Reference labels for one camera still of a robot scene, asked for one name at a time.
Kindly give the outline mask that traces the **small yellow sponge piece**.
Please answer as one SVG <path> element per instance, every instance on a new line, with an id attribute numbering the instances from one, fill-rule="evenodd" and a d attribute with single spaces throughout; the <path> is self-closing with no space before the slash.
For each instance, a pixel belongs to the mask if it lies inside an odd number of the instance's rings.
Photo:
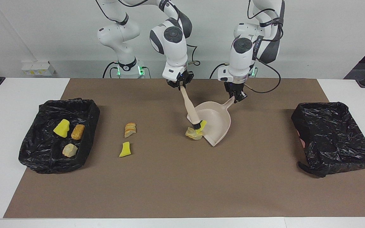
<path id="1" fill-rule="evenodd" d="M 131 149 L 130 149 L 130 142 L 124 142 L 122 144 L 122 150 L 121 150 L 118 157 L 120 157 L 120 158 L 121 157 L 126 157 L 126 156 L 129 156 L 131 154 L 132 154 L 132 152 L 131 152 Z"/>

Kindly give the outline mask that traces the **brown oval bread roll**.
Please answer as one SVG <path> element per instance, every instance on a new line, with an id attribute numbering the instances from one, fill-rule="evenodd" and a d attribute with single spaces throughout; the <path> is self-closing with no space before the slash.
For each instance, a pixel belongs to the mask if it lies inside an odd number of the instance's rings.
<path id="1" fill-rule="evenodd" d="M 73 140 L 81 140 L 84 130 L 85 130 L 85 125 L 77 124 L 71 133 L 71 138 Z"/>

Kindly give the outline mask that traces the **yellow sponge chunk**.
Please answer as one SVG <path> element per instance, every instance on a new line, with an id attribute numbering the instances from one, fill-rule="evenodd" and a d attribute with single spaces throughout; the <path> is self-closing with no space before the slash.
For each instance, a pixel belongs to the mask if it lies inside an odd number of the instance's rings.
<path id="1" fill-rule="evenodd" d="M 69 130 L 70 122 L 67 119 L 62 119 L 53 129 L 53 132 L 62 138 L 67 138 Z"/>

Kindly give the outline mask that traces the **beige plastic dustpan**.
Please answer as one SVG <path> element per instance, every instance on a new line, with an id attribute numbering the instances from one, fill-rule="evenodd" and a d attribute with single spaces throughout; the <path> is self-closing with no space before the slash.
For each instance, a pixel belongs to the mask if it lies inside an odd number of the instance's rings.
<path id="1" fill-rule="evenodd" d="M 211 146 L 216 146 L 227 134 L 231 125 L 231 117 L 228 108 L 233 103 L 234 100 L 232 97 L 223 105 L 208 101 L 195 107 L 199 118 L 207 121 L 207 125 L 202 131 L 202 134 Z"/>

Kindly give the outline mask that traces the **black plastic trash bag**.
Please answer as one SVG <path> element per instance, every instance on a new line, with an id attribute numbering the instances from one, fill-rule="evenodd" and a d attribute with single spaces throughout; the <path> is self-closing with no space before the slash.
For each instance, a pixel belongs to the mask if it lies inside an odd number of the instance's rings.
<path id="1" fill-rule="evenodd" d="M 49 100 L 39 105 L 19 149 L 19 162 L 40 174 L 61 174 L 81 168 L 93 147 L 99 115 L 100 109 L 90 99 Z M 67 138 L 53 132 L 62 119 L 70 122 Z M 85 125 L 81 140 L 71 138 L 77 124 Z M 67 144 L 78 147 L 75 156 L 69 158 L 62 154 Z"/>
<path id="2" fill-rule="evenodd" d="M 323 178 L 365 169 L 365 136 L 346 104 L 300 103 L 291 120 L 305 144 L 304 172 Z"/>

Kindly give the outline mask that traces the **pale beige bread chunk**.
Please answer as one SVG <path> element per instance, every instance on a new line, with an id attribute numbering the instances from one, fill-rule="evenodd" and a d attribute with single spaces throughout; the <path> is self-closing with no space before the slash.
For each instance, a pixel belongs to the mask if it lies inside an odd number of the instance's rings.
<path id="1" fill-rule="evenodd" d="M 78 147 L 75 146 L 74 144 L 67 144 L 63 150 L 62 150 L 62 154 L 65 156 L 65 157 L 73 157 L 76 155 L 77 153 L 77 150 L 78 150 Z"/>

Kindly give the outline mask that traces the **orange striped bread piece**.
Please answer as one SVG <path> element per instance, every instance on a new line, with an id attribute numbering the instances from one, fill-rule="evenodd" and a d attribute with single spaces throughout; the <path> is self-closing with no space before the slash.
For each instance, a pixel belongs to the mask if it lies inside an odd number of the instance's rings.
<path id="1" fill-rule="evenodd" d="M 130 122 L 125 125 L 124 138 L 128 138 L 132 134 L 136 133 L 136 123 Z"/>

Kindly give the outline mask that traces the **beige brush with black bristles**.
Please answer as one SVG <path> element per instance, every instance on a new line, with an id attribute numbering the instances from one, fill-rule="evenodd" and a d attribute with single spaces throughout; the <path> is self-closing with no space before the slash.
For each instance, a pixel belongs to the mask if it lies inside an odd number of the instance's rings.
<path id="1" fill-rule="evenodd" d="M 185 105 L 185 108 L 187 110 L 187 114 L 188 116 L 190 117 L 190 120 L 191 120 L 191 123 L 193 125 L 193 128 L 194 130 L 200 130 L 201 128 L 201 119 L 199 118 L 196 110 L 195 110 L 195 107 L 192 103 L 192 101 L 190 100 L 190 98 L 188 97 L 188 94 L 186 92 L 186 89 L 184 86 L 180 86 L 180 91 L 181 91 L 181 94 L 183 96 L 183 99 L 184 99 L 184 105 Z"/>

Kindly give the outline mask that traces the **brown paper table mat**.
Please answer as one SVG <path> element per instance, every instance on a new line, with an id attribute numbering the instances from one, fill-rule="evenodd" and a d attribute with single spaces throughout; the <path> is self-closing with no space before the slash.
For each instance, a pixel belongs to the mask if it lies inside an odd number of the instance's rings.
<path id="1" fill-rule="evenodd" d="M 71 79 L 63 99 L 100 108 L 84 167 L 26 169 L 4 218 L 365 217 L 365 170 L 312 177 L 291 120 L 299 103 L 327 102 L 315 79 L 285 79 L 232 105 L 213 147 L 184 135 L 181 93 L 162 79 Z M 124 138 L 125 125 L 137 132 Z M 132 154 L 118 157 L 124 142 Z"/>

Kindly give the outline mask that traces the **white cardboard box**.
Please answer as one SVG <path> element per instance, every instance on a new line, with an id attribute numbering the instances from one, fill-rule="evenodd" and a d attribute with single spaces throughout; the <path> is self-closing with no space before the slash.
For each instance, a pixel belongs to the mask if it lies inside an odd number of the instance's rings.
<path id="1" fill-rule="evenodd" d="M 21 70 L 26 76 L 54 76 L 57 74 L 49 61 L 23 62 Z"/>

